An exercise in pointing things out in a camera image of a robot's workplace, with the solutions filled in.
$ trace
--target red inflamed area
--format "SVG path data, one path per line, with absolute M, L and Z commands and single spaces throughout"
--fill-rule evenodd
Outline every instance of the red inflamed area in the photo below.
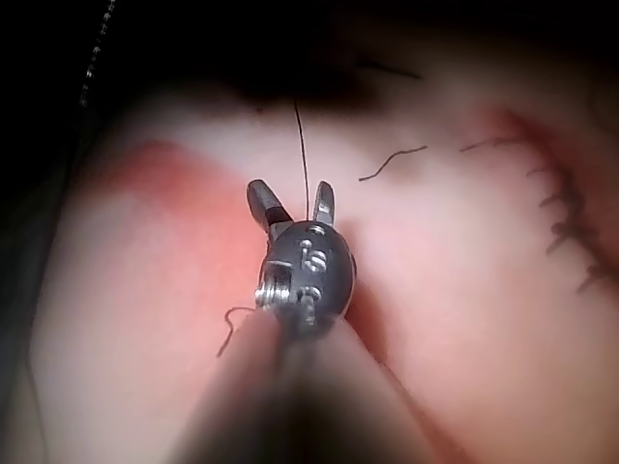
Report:
M 193 295 L 191 306 L 220 319 L 233 306 L 253 307 L 266 236 L 251 217 L 246 179 L 204 154 L 150 141 L 93 169 L 80 185 L 75 196 L 82 200 L 128 195 L 141 205 L 142 213 L 127 225 L 133 231 L 125 235 L 128 242 L 117 244 L 119 252 L 140 246 L 139 230 L 145 223 L 172 237 L 162 240 L 163 258 L 146 270 L 152 281 L 172 286 L 190 274 L 185 288 Z M 158 286 L 153 285 L 154 294 L 162 291 Z M 221 319 L 217 326 L 223 340 L 226 325 Z

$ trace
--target black suture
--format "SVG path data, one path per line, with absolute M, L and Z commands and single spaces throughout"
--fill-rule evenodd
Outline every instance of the black suture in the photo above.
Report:
M 598 235 L 599 231 L 583 227 L 579 220 L 584 210 L 585 200 L 578 191 L 574 175 L 568 169 L 562 167 L 543 167 L 530 171 L 527 177 L 538 172 L 555 171 L 561 178 L 561 188 L 546 200 L 540 203 L 540 207 L 546 206 L 554 201 L 563 202 L 568 208 L 568 215 L 563 222 L 552 225 L 551 232 L 557 236 L 550 246 L 546 249 L 546 254 L 551 254 L 561 244 L 568 239 L 575 239 L 597 263 L 587 268 L 588 277 L 576 289 L 577 294 L 582 294 L 587 288 L 596 281 L 607 276 L 618 277 L 619 270 L 614 266 L 600 249 Z
M 232 324 L 232 321 L 230 321 L 230 314 L 232 314 L 235 311 L 241 311 L 241 310 L 255 312 L 254 308 L 244 307 L 244 306 L 234 306 L 225 312 L 225 314 L 223 315 L 223 320 L 228 325 L 228 335 L 225 336 L 225 340 L 221 344 L 221 348 L 217 351 L 217 354 L 215 355 L 216 358 L 221 357 L 221 355 L 223 354 L 223 351 L 230 344 L 230 340 L 232 339 L 232 336 L 234 335 L 234 325 Z
M 492 144 L 492 147 L 498 147 L 500 145 L 512 145 L 516 143 L 521 143 L 525 141 L 523 137 L 498 137 L 491 138 L 490 140 L 484 140 L 482 142 L 477 142 L 472 145 L 467 145 L 464 148 L 460 149 L 461 153 L 468 152 L 470 150 L 474 150 L 476 148 L 482 147 L 484 145 Z
M 308 158 L 306 156 L 306 142 L 303 138 L 303 125 L 301 124 L 301 115 L 299 114 L 299 105 L 294 101 L 294 114 L 297 117 L 297 126 L 299 127 L 299 139 L 301 141 L 301 162 L 303 163 L 303 178 L 306 183 L 306 220 L 310 220 L 310 180 L 308 178 Z
M 43 451 L 43 464 L 49 463 L 49 442 L 47 441 L 47 434 L 45 433 L 45 427 L 43 422 L 43 410 L 41 407 L 41 399 L 39 398 L 39 389 L 37 388 L 37 381 L 35 380 L 35 374 L 32 369 L 32 362 L 30 361 L 30 355 L 26 356 L 26 375 L 28 377 L 28 383 L 30 384 L 30 390 L 32 391 L 32 398 L 35 406 L 35 416 L 37 417 L 37 428 L 41 435 L 41 447 Z
M 418 75 L 416 72 L 411 72 L 407 70 L 399 70 L 397 68 L 383 65 L 382 63 L 379 63 L 374 60 L 370 60 L 369 58 L 365 58 L 365 57 L 359 58 L 357 62 L 355 63 L 355 66 L 361 69 L 369 69 L 369 70 L 381 71 L 383 73 L 399 75 L 401 77 L 409 77 L 414 80 L 422 79 L 422 77 Z
M 387 167 L 387 164 L 389 164 L 393 158 L 398 157 L 400 155 L 407 155 L 409 153 L 421 152 L 422 150 L 425 150 L 426 148 L 427 148 L 427 145 L 424 145 L 423 147 L 413 148 L 412 150 L 401 150 L 399 152 L 393 153 L 392 155 L 389 155 L 389 157 L 385 159 L 385 161 L 380 165 L 380 167 L 376 170 L 376 172 L 366 177 L 360 177 L 359 182 L 365 182 L 365 181 L 368 181 L 378 176 L 378 174 L 380 174 L 382 170 L 385 169 L 385 167 Z

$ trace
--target suture thread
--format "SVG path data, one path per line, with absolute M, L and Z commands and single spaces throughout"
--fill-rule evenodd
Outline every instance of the suture thread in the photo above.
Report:
M 297 117 L 297 126 L 299 127 L 299 139 L 301 140 L 301 162 L 303 163 L 303 178 L 306 184 L 306 220 L 310 220 L 310 180 L 308 178 L 308 158 L 306 156 L 306 142 L 303 137 L 303 126 L 301 124 L 301 115 L 299 114 L 299 105 L 294 101 L 294 114 Z
M 427 148 L 427 145 L 424 145 L 423 147 L 413 148 L 412 150 L 401 150 L 399 152 L 393 153 L 380 165 L 380 167 L 376 170 L 376 172 L 366 177 L 360 177 L 359 182 L 365 182 L 365 181 L 368 181 L 378 176 L 378 174 L 380 174 L 382 170 L 385 169 L 385 167 L 387 167 L 387 164 L 389 164 L 393 158 L 398 157 L 400 155 L 407 155 L 409 153 L 421 152 L 422 150 L 425 150 L 426 148 Z
M 493 139 L 469 145 L 461 149 L 461 152 L 472 150 L 487 143 L 493 143 L 493 146 L 505 143 L 508 141 L 518 141 L 518 139 Z M 527 172 L 526 177 L 531 177 L 534 174 L 555 171 L 561 178 L 561 188 L 550 197 L 544 199 L 539 207 L 543 208 L 555 201 L 562 201 L 568 208 L 568 215 L 563 222 L 556 222 L 552 225 L 550 231 L 557 236 L 555 241 L 546 248 L 546 254 L 551 254 L 561 244 L 570 238 L 574 238 L 580 245 L 587 250 L 597 264 L 587 268 L 588 277 L 576 289 L 577 294 L 583 293 L 589 286 L 606 276 L 616 276 L 617 271 L 611 263 L 609 263 L 596 244 L 595 240 L 598 236 L 598 231 L 589 229 L 579 224 L 581 213 L 585 206 L 585 199 L 578 191 L 574 175 L 568 169 L 560 166 L 546 166 L 533 169 Z
M 524 141 L 523 137 L 498 137 L 491 138 L 490 140 L 484 140 L 483 142 L 474 143 L 472 145 L 468 145 L 464 148 L 460 149 L 461 153 L 468 152 L 469 150 L 474 150 L 476 148 L 482 147 L 484 145 L 492 144 L 492 147 L 498 147 L 500 145 L 513 145 L 516 143 L 521 143 Z
M 422 77 L 415 72 L 392 68 L 391 66 L 383 65 L 382 63 L 378 63 L 377 61 L 370 60 L 369 58 L 365 57 L 359 58 L 355 65 L 357 66 L 357 68 L 367 68 L 370 70 L 381 71 L 383 73 L 399 75 L 401 77 L 408 77 L 414 80 L 422 79 Z
M 228 325 L 229 330 L 228 330 L 228 335 L 225 337 L 225 340 L 223 341 L 223 344 L 221 345 L 221 348 L 218 350 L 217 354 L 215 355 L 216 358 L 221 357 L 221 355 L 223 354 L 223 350 L 225 350 L 227 346 L 230 344 L 230 340 L 232 339 L 232 336 L 234 335 L 234 325 L 232 324 L 232 321 L 230 321 L 230 314 L 232 314 L 235 311 L 241 311 L 241 310 L 249 311 L 249 312 L 256 311 L 256 309 L 252 307 L 234 306 L 225 312 L 225 314 L 223 315 L 223 320 Z

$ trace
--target skin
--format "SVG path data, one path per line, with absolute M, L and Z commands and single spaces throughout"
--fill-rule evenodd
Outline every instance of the skin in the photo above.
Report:
M 617 283 L 576 293 L 589 266 L 619 263 L 618 115 L 600 97 L 592 116 L 592 68 L 470 36 L 369 23 L 343 35 L 424 77 L 356 70 L 364 104 L 299 109 L 309 191 L 333 185 L 357 260 L 348 322 L 416 405 L 436 461 L 617 462 Z M 546 255 L 570 208 L 539 206 L 563 185 L 556 172 L 527 173 L 557 163 L 599 240 Z M 170 453 L 215 382 L 224 313 L 253 305 L 265 246 L 245 199 L 254 178 L 303 217 L 291 100 L 179 85 L 97 146 L 63 211 L 32 339 L 51 462 Z

